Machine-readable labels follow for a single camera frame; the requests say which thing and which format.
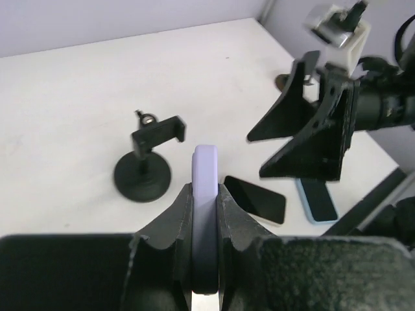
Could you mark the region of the phone stand with wooden base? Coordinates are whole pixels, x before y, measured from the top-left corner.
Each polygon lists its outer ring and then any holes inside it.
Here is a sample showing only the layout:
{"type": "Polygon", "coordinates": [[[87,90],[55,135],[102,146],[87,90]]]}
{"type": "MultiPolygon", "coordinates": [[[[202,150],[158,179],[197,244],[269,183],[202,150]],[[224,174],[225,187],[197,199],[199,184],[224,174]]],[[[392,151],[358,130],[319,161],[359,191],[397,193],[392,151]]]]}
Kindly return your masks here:
{"type": "Polygon", "coordinates": [[[295,74],[300,70],[300,76],[304,86],[311,86],[313,75],[320,58],[320,51],[306,52],[301,58],[295,59],[292,64],[290,73],[280,74],[275,80],[275,86],[283,91],[286,86],[289,86],[295,74]]]}

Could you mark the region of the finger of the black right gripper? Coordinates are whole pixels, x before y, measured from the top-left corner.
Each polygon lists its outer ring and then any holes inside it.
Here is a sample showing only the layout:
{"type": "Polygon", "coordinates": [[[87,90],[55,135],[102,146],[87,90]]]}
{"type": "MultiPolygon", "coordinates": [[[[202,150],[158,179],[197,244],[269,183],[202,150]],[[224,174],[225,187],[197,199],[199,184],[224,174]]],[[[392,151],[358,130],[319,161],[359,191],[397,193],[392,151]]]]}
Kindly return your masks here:
{"type": "Polygon", "coordinates": [[[321,131],[309,133],[307,125],[272,155],[259,169],[261,178],[340,179],[343,159],[350,148],[357,118],[359,83],[342,75],[323,75],[315,118],[321,131]]]}
{"type": "Polygon", "coordinates": [[[316,104],[304,97],[303,93],[302,77],[298,70],[290,85],[286,86],[272,107],[249,131],[247,141],[252,143],[294,137],[307,125],[311,126],[310,134],[320,132],[321,122],[315,118],[316,104]]]}

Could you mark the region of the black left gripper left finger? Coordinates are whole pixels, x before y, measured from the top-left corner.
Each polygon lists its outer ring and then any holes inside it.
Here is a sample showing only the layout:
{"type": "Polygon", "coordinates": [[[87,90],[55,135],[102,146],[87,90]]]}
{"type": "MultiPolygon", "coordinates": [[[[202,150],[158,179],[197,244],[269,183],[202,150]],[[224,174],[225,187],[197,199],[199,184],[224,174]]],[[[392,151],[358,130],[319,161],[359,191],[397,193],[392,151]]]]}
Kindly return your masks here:
{"type": "Polygon", "coordinates": [[[2,310],[190,310],[192,197],[136,233],[1,239],[2,310]]]}

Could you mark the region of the phone with lilac case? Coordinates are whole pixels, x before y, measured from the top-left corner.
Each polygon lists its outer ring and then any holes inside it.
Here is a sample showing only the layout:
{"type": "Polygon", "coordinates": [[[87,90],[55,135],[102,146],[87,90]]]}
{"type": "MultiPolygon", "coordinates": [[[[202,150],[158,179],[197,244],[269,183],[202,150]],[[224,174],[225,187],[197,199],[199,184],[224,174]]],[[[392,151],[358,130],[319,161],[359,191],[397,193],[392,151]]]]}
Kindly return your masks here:
{"type": "Polygon", "coordinates": [[[210,295],[219,287],[217,196],[218,155],[214,145],[198,145],[192,155],[192,291],[210,295]]]}

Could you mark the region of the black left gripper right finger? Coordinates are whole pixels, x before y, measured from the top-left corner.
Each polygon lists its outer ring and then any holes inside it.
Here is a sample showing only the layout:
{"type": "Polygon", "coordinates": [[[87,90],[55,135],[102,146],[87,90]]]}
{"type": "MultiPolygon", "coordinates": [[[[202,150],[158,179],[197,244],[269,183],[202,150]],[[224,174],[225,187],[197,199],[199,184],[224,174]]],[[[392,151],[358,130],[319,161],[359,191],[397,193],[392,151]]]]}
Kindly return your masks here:
{"type": "Polygon", "coordinates": [[[217,198],[221,310],[413,310],[414,258],[398,241],[273,235],[217,198]]]}

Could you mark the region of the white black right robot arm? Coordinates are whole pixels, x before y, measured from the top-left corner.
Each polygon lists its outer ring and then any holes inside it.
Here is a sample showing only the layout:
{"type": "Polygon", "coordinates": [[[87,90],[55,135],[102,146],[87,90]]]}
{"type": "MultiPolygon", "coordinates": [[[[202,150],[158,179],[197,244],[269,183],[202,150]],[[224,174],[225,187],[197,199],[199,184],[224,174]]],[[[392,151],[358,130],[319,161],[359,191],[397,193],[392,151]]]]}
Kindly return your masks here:
{"type": "Polygon", "coordinates": [[[409,25],[404,22],[396,33],[396,63],[362,57],[364,75],[358,79],[330,63],[317,67],[318,51],[276,78],[280,96],[247,139],[288,142],[261,166],[261,178],[337,181],[355,132],[414,125],[414,44],[403,45],[409,25]]]}

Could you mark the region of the phone with cream case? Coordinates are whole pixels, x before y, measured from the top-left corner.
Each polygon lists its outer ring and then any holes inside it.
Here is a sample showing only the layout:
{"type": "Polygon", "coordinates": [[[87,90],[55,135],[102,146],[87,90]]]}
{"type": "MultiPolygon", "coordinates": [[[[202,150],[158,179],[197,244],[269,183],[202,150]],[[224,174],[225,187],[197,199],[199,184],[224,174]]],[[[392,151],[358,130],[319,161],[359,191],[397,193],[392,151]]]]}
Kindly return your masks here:
{"type": "Polygon", "coordinates": [[[284,195],[233,176],[224,178],[224,186],[238,206],[247,213],[278,225],[284,223],[287,202],[284,195]]]}

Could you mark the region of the black clamp phone stand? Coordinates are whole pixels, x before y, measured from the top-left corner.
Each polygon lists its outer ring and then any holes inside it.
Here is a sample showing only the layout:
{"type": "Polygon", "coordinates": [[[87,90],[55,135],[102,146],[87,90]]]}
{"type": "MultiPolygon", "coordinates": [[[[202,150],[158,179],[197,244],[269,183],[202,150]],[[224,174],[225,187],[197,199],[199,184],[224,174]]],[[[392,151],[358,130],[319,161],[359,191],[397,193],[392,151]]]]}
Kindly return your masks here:
{"type": "Polygon", "coordinates": [[[167,160],[153,148],[176,139],[185,141],[186,125],[179,116],[158,120],[151,113],[137,110],[138,129],[131,133],[133,150],[121,157],[113,171],[115,188],[125,198],[138,203],[161,198],[171,183],[167,160]]]}

